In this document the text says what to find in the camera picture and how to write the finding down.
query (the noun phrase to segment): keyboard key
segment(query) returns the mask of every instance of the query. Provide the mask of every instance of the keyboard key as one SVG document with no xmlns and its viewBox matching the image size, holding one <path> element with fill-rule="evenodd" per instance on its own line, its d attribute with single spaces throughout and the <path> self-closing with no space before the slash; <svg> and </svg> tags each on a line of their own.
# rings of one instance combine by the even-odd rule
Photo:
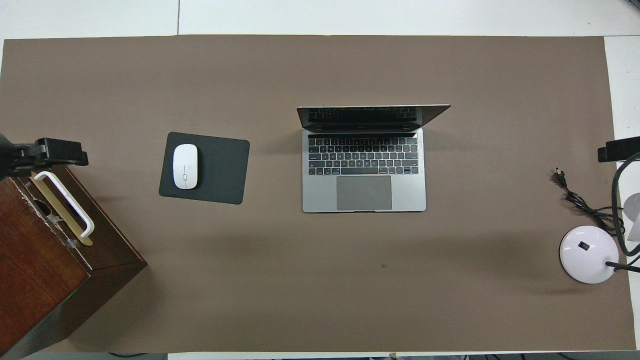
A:
<svg viewBox="0 0 640 360">
<path fill-rule="evenodd" d="M 340 170 L 342 175 L 362 175 L 362 174 L 377 174 L 377 167 L 355 167 L 355 168 L 342 168 Z"/>
</svg>

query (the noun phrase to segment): white handle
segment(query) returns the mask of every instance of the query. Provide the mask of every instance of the white handle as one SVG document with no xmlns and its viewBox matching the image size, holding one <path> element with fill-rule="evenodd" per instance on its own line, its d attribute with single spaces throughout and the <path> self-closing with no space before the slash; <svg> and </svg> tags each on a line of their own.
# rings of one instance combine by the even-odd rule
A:
<svg viewBox="0 0 640 360">
<path fill-rule="evenodd" d="M 67 188 L 65 188 L 65 186 L 62 184 L 60 179 L 58 179 L 56 174 L 54 174 L 52 172 L 48 172 L 48 171 L 43 171 L 43 172 L 39 172 L 33 178 L 36 179 L 36 180 L 41 181 L 45 177 L 48 177 L 49 179 L 51 179 L 51 182 L 53 183 L 53 185 L 55 185 L 58 188 L 58 190 L 62 193 L 62 196 L 64 196 L 65 199 L 67 201 L 69 201 L 69 204 L 71 204 L 71 206 L 73 206 L 73 208 L 76 211 L 76 213 L 78 213 L 78 215 L 80 215 L 80 217 L 86 223 L 86 230 L 84 230 L 83 233 L 80 234 L 80 237 L 81 238 L 85 238 L 85 237 L 89 236 L 89 234 L 91 234 L 93 232 L 93 229 L 95 229 L 95 225 L 93 224 L 93 220 L 91 220 L 89 215 L 87 215 L 86 212 L 84 211 L 84 209 L 80 206 L 80 204 L 78 204 L 78 201 L 76 201 L 74 199 L 74 197 L 71 196 L 71 194 L 69 193 Z"/>
</svg>

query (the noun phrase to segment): laptop screen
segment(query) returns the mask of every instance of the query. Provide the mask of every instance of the laptop screen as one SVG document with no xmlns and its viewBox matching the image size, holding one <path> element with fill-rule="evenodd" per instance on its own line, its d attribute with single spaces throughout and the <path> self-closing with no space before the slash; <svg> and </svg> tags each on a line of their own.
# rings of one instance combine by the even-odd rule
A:
<svg viewBox="0 0 640 360">
<path fill-rule="evenodd" d="M 298 108 L 305 129 L 415 129 L 450 105 L 305 106 Z"/>
</svg>

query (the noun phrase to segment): white lamp base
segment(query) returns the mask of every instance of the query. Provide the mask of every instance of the white lamp base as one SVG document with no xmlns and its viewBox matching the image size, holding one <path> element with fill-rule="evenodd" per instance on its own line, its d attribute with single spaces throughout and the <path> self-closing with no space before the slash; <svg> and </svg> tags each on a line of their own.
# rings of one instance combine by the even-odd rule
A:
<svg viewBox="0 0 640 360">
<path fill-rule="evenodd" d="M 596 226 L 578 226 L 560 243 L 560 262 L 574 279 L 598 284 L 613 275 L 606 261 L 618 262 L 618 247 L 611 235 Z"/>
</svg>

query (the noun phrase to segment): trackpad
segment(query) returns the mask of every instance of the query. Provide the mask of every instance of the trackpad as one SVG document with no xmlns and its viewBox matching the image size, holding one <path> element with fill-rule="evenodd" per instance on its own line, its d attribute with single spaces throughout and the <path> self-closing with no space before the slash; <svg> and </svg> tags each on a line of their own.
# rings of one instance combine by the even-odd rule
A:
<svg viewBox="0 0 640 360">
<path fill-rule="evenodd" d="M 338 210 L 391 210 L 390 176 L 338 176 Z"/>
</svg>

